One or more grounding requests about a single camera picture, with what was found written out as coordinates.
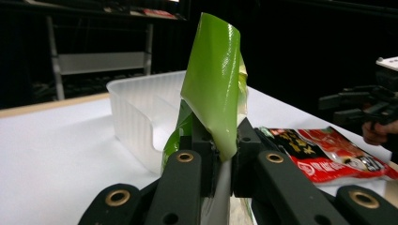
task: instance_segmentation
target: red snack bag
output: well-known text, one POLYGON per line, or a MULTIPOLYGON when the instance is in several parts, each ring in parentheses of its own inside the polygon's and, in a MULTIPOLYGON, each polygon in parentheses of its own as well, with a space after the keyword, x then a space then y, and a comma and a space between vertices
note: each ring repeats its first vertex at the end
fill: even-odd
POLYGON ((387 163, 366 153, 333 127, 284 129, 259 127, 264 137, 286 153, 315 184, 338 184, 339 179, 398 179, 387 163))

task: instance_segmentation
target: white tabletop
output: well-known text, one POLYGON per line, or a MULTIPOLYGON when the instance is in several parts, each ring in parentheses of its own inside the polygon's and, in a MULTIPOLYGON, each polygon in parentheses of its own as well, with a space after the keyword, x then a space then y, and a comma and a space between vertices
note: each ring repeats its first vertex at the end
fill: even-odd
MULTIPOLYGON (((254 127, 330 125, 251 88, 248 118, 254 127)), ((384 148, 334 127, 375 157, 390 160, 384 148)), ((104 188, 117 183, 143 188, 158 178, 116 138, 108 98, 1 118, 0 134, 2 224, 77 224, 104 188)), ((384 195, 384 181, 360 185, 384 195)))

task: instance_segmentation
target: green crinkled wrapper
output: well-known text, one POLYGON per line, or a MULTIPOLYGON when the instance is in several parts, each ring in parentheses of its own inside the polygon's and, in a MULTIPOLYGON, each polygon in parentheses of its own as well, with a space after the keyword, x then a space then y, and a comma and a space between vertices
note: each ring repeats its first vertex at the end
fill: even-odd
POLYGON ((185 108, 191 112, 180 108, 176 131, 164 148, 163 165, 178 149, 181 130, 189 132, 189 113, 194 113, 212 135, 221 161, 236 153, 237 125, 246 116, 246 79, 240 33, 231 24, 202 13, 181 89, 181 97, 189 106, 185 108))

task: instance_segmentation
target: clear plastic container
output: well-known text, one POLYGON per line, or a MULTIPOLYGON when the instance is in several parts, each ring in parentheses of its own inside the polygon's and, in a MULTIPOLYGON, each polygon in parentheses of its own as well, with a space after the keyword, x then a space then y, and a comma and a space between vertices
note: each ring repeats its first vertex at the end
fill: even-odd
POLYGON ((150 171, 161 174, 163 147, 176 128, 185 70, 107 84, 115 135, 150 171))

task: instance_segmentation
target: person's hand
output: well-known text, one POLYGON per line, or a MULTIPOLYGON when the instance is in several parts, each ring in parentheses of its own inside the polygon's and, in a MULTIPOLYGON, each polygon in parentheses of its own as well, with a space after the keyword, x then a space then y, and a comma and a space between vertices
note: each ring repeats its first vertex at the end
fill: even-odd
POLYGON ((372 127, 372 122, 366 122, 362 125, 363 140, 371 145, 386 143, 388 134, 398 134, 398 120, 385 126, 375 123, 372 127))

